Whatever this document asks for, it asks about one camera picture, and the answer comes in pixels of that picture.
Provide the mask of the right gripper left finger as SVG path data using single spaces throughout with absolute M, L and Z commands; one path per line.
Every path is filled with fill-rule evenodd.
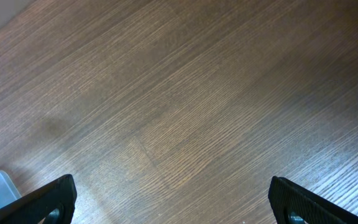
M 70 224 L 77 191 L 73 176 L 65 174 L 0 209 L 0 224 Z

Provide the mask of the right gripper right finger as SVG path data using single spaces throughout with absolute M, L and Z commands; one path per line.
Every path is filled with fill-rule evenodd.
M 284 177 L 272 177 L 268 200 L 279 224 L 358 223 L 357 215 Z

